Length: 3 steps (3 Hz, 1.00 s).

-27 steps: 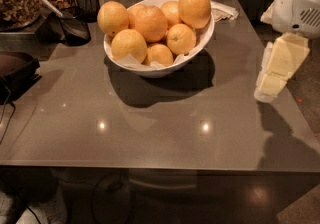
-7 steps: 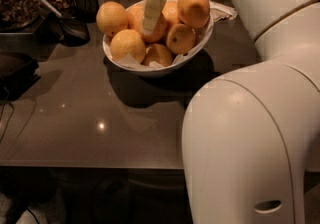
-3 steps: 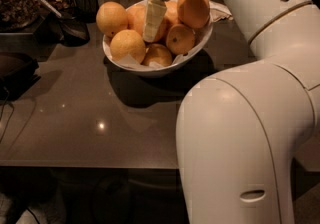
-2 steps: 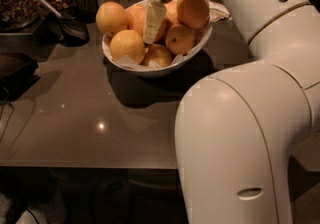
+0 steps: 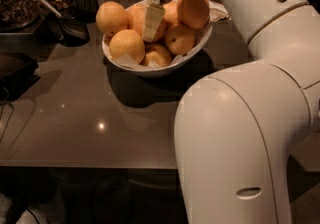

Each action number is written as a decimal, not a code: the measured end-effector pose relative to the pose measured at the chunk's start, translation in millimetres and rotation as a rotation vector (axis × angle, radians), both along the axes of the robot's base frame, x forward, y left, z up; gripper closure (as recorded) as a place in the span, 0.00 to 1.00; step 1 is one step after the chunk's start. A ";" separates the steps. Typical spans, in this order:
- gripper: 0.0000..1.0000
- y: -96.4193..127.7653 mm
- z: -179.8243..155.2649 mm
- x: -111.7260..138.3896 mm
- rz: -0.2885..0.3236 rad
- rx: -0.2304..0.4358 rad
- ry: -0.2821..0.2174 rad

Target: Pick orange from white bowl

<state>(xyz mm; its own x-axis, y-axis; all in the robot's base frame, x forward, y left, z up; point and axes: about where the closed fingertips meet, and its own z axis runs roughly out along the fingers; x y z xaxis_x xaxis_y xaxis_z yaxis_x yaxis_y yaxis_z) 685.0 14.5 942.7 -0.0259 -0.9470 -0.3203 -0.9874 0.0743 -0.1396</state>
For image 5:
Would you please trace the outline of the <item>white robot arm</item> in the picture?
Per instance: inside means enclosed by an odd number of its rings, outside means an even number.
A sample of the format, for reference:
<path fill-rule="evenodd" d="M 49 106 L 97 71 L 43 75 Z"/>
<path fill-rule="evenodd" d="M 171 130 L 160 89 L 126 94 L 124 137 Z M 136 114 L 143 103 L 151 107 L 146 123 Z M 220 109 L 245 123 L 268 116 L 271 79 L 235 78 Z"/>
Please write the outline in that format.
<path fill-rule="evenodd" d="M 189 224 L 292 224 L 287 162 L 319 128 L 320 15 L 307 0 L 221 0 L 253 56 L 192 85 L 174 142 Z"/>

